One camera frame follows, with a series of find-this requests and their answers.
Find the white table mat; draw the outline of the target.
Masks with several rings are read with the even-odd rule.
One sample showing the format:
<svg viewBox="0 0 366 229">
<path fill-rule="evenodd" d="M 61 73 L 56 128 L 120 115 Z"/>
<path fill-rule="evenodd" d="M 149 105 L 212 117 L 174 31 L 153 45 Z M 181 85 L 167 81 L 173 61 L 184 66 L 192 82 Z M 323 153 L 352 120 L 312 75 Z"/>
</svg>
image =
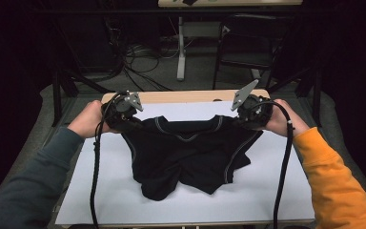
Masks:
<svg viewBox="0 0 366 229">
<path fill-rule="evenodd" d="M 87 139 L 56 222 L 68 226 L 161 226 L 310 221 L 311 189 L 298 156 L 281 166 L 285 138 L 265 132 L 247 155 L 251 164 L 234 181 L 208 195 L 178 184 L 161 201 L 145 198 L 132 177 L 132 156 L 121 135 L 104 134 L 101 149 Z"/>
</svg>

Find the white desk leg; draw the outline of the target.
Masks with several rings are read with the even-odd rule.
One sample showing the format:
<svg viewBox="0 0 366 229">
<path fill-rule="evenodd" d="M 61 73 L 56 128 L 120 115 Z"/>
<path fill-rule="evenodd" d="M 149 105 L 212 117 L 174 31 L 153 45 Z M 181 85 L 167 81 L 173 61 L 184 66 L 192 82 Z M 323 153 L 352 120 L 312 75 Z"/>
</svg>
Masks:
<svg viewBox="0 0 366 229">
<path fill-rule="evenodd" d="M 178 65 L 176 79 L 183 81 L 185 79 L 186 52 L 184 44 L 184 21 L 182 17 L 178 18 Z"/>
</svg>

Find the black metal frame stand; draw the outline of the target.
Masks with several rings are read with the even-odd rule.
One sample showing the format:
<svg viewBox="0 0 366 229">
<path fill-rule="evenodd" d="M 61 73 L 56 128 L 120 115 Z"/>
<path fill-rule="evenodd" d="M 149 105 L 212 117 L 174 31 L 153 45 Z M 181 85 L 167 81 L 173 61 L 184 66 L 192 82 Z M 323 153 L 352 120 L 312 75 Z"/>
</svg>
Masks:
<svg viewBox="0 0 366 229">
<path fill-rule="evenodd" d="M 291 82 L 299 79 L 298 86 L 295 89 L 297 97 L 306 97 L 310 92 L 313 92 L 312 96 L 312 118 L 315 124 L 320 127 L 320 101 L 321 101 L 321 83 L 322 83 L 322 70 L 320 68 L 308 67 L 295 74 L 286 77 L 283 80 L 278 81 L 273 86 L 267 88 L 267 92 L 270 94 L 275 93 Z"/>
<path fill-rule="evenodd" d="M 75 82 L 82 82 L 84 85 L 96 90 L 99 93 L 106 94 L 110 93 L 111 90 L 106 89 L 99 84 L 93 82 L 87 77 L 74 73 L 70 70 L 57 70 L 52 74 L 52 95 L 53 95 L 53 122 L 52 126 L 55 127 L 60 119 L 62 118 L 62 99 L 61 92 L 64 92 L 66 96 L 77 97 L 79 91 L 76 88 Z"/>
</svg>

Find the person's left hand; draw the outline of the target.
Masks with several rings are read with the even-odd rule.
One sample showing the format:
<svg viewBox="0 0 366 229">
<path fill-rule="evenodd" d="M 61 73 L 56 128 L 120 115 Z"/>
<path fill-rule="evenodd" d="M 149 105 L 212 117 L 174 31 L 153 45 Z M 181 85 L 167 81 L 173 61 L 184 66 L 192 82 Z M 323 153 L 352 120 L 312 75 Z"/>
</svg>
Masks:
<svg viewBox="0 0 366 229">
<path fill-rule="evenodd" d="M 102 103 L 99 100 L 89 102 L 82 112 L 68 125 L 68 129 L 83 138 L 95 136 L 97 125 L 102 120 Z"/>
</svg>

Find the black folding chair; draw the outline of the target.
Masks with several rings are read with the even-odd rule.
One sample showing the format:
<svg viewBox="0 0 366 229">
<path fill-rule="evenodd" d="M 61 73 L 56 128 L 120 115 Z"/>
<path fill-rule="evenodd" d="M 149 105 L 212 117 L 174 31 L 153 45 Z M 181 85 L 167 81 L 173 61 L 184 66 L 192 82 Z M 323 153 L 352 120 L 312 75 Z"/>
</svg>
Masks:
<svg viewBox="0 0 366 229">
<path fill-rule="evenodd" d="M 238 13 L 219 24 L 218 44 L 213 73 L 213 88 L 219 68 L 231 66 L 251 72 L 271 71 L 293 17 Z"/>
</svg>

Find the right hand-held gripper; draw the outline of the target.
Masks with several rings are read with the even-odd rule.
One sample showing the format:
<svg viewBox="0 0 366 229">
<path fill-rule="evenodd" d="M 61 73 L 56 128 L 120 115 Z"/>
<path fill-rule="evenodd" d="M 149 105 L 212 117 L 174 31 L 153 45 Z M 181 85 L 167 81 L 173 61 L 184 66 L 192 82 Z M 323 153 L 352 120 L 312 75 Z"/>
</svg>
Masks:
<svg viewBox="0 0 366 229">
<path fill-rule="evenodd" d="M 232 111 L 237 111 L 234 124 L 247 130 L 265 127 L 273 113 L 273 105 L 270 98 L 252 94 L 252 90 L 257 84 L 258 80 L 255 79 L 234 93 L 234 101 L 231 108 Z"/>
</svg>

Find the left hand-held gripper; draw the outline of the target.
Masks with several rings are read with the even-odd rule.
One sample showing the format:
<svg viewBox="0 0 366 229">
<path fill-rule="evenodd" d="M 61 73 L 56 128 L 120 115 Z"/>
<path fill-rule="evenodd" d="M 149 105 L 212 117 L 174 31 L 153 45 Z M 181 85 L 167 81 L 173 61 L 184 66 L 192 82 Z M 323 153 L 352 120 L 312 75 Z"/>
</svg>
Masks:
<svg viewBox="0 0 366 229">
<path fill-rule="evenodd" d="M 138 93 L 116 93 L 102 106 L 104 122 L 110 128 L 141 128 L 141 120 L 134 117 L 143 111 Z"/>
</svg>

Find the person's right hand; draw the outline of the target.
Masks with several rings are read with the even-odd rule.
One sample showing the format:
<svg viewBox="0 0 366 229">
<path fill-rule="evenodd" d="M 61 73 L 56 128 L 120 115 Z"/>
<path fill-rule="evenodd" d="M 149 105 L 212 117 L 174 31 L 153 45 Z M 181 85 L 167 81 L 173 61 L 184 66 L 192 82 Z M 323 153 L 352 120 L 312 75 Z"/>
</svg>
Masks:
<svg viewBox="0 0 366 229">
<path fill-rule="evenodd" d="M 279 104 L 289 115 L 293 124 L 293 136 L 300 135 L 310 129 L 308 124 L 291 108 L 291 106 L 283 99 L 275 99 L 275 103 Z M 281 112 L 278 106 L 273 106 L 273 113 L 269 122 L 265 126 L 265 130 L 271 131 L 277 135 L 287 136 L 287 118 Z"/>
</svg>

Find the black shorts with grey stitching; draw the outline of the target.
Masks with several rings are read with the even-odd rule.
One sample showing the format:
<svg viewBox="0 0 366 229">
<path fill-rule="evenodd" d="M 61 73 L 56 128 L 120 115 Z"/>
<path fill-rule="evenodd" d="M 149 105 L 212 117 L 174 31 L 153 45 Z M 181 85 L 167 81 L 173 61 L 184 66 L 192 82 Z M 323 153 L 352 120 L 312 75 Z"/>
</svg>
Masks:
<svg viewBox="0 0 366 229">
<path fill-rule="evenodd" d="M 145 119 L 139 129 L 124 133 L 132 152 L 132 175 L 145 198 L 160 201 L 178 183 L 208 195 L 234 181 L 234 172 L 251 164 L 248 150 L 262 136 L 234 117 L 170 121 Z"/>
</svg>

